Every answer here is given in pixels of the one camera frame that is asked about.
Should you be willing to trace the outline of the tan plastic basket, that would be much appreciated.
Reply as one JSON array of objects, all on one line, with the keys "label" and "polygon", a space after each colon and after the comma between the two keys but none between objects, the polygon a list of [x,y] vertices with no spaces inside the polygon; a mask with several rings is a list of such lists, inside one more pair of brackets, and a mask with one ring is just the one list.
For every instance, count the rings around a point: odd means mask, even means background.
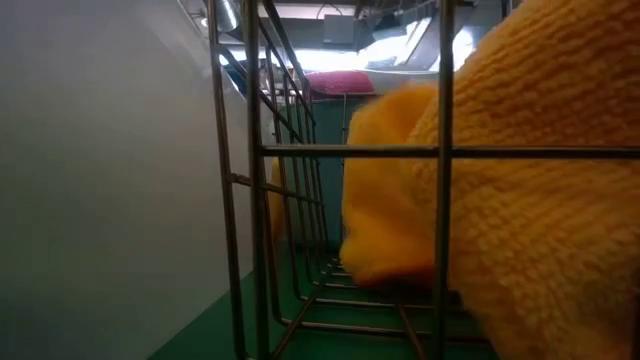
[{"label": "tan plastic basket", "polygon": [[[271,175],[269,184],[275,187],[282,186],[279,160],[277,158],[273,158],[271,160]],[[280,193],[269,191],[268,206],[270,214],[271,236],[272,240],[276,242],[281,237],[284,229],[283,196]]]}]

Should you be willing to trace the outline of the teal plastic basket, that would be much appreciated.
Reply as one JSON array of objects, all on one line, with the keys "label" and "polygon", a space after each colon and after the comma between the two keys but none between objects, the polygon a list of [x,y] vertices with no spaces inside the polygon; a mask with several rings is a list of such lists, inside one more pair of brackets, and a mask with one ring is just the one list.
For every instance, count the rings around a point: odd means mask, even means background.
[{"label": "teal plastic basket", "polygon": [[[348,126],[353,113],[369,103],[371,96],[347,95],[340,99],[329,98],[312,104],[316,122],[313,137],[320,144],[343,143],[342,128]],[[299,246],[311,246],[325,235],[327,250],[337,253],[341,247],[341,211],[343,195],[343,160],[320,158],[317,166],[303,165],[300,158],[284,159],[287,187],[299,188],[308,196],[317,193],[325,204],[325,218],[318,221],[314,206],[289,200],[293,238]]]}]

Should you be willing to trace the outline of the pale mint plastic basket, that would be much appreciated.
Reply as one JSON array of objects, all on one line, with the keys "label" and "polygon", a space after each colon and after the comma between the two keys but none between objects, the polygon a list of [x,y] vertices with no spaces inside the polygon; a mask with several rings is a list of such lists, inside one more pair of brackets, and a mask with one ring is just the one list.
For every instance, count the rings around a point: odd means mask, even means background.
[{"label": "pale mint plastic basket", "polygon": [[178,0],[0,0],[0,360],[146,360],[229,287]]}]

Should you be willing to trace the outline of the orange microfiber towel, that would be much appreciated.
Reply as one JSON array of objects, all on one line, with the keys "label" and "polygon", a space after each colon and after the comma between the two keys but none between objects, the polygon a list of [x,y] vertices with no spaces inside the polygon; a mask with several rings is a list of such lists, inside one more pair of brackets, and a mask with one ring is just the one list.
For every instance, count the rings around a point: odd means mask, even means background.
[{"label": "orange microfiber towel", "polygon": [[[404,143],[429,102],[435,86],[405,85],[357,110],[350,120],[347,143]],[[392,281],[429,286],[434,276],[433,233],[420,216],[401,178],[398,158],[344,160],[340,249],[344,269],[359,286]]]},{"label": "orange microfiber towel", "polygon": [[[523,0],[456,72],[461,146],[640,146],[640,0]],[[640,161],[456,159],[449,283],[509,360],[640,360]]]}]

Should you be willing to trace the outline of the silver ceiling duct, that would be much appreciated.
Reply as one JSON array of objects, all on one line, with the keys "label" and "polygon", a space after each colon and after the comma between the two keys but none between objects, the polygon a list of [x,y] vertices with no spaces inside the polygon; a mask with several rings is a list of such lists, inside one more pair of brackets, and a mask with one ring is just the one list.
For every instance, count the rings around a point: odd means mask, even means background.
[{"label": "silver ceiling duct", "polygon": [[240,26],[240,5],[237,0],[215,0],[216,25],[220,32],[230,32]]}]

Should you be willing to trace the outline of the grey box unit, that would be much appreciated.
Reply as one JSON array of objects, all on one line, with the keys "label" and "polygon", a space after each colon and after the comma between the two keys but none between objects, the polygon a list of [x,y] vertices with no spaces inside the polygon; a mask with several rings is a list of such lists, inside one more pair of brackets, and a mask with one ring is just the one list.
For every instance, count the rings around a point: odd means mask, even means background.
[{"label": "grey box unit", "polygon": [[351,45],[354,42],[352,16],[327,14],[323,19],[323,42],[330,45]]}]

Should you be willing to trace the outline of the pink microfiber towel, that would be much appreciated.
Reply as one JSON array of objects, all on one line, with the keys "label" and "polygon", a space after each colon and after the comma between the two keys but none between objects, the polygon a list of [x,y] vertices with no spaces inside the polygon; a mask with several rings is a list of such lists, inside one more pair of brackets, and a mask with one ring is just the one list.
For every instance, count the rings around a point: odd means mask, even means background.
[{"label": "pink microfiber towel", "polygon": [[322,95],[374,94],[375,89],[365,72],[340,70],[307,75],[311,89]]}]

